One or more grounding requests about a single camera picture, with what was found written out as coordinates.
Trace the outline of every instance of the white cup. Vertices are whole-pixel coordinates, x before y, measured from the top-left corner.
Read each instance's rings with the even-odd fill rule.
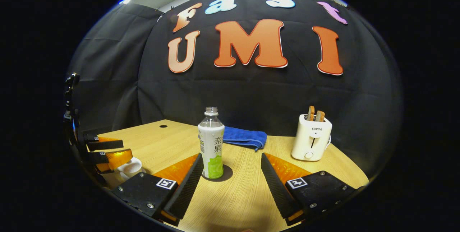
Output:
[[[131,158],[131,160],[128,161],[128,163],[121,165],[117,169],[120,171],[120,176],[123,178],[124,181],[128,180],[129,178],[135,176],[140,172],[145,173],[145,170],[142,168],[142,162],[136,157]]]

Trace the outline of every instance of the white toaster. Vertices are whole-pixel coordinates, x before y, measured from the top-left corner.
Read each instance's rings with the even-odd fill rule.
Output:
[[[299,160],[317,161],[331,142],[332,123],[307,121],[305,114],[299,116],[299,125],[292,149],[292,157]]]

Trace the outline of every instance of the plastic bottle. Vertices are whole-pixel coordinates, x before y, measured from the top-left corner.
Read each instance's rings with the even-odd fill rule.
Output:
[[[222,141],[225,126],[217,119],[217,107],[206,107],[205,118],[198,125],[203,157],[203,176],[210,179],[220,178],[224,174],[222,163]]]

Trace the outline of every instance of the letter s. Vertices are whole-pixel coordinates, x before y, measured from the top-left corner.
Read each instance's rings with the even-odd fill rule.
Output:
[[[274,8],[292,8],[295,2],[292,0],[268,0],[266,3]]]

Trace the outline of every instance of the letter cutout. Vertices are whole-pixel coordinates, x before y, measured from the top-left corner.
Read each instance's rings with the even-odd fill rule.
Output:
[[[295,2],[292,0],[268,0],[266,3],[269,6],[272,6],[274,8],[292,8],[295,6]]]
[[[179,44],[182,41],[182,38],[179,37],[173,39],[168,43],[168,66],[172,72],[185,72],[192,66],[195,58],[195,42],[197,40],[197,36],[199,35],[200,31],[193,31],[185,36],[185,39],[187,40],[187,54],[185,55],[185,60],[183,62],[179,62],[177,59],[177,51],[179,50]]]
[[[255,49],[259,47],[259,55],[255,63],[261,67],[284,68],[288,60],[283,57],[280,30],[283,22],[275,19],[260,20],[250,35],[235,21],[216,25],[220,32],[219,57],[214,60],[216,67],[232,67],[236,59],[231,55],[231,47],[235,49],[241,63],[247,65]]]
[[[321,44],[321,61],[318,70],[331,75],[342,75],[344,70],[339,63],[339,52],[336,39],[339,37],[334,31],[320,26],[313,26],[313,31],[319,36]]]
[[[177,24],[176,27],[172,30],[172,32],[175,33],[184,26],[188,25],[190,21],[188,21],[187,18],[191,19],[195,15],[195,12],[197,12],[195,8],[199,8],[201,6],[201,3],[197,3],[191,6],[190,8],[187,8],[186,10],[182,11],[181,13],[177,14]]]
[[[325,8],[325,10],[331,15],[335,20],[339,21],[342,24],[348,24],[347,21],[339,16],[339,10],[333,8],[331,5],[325,3],[325,2],[318,2],[321,6]]]
[[[217,0],[209,4],[209,6],[204,13],[214,14],[219,11],[229,11],[236,8],[235,0]]]

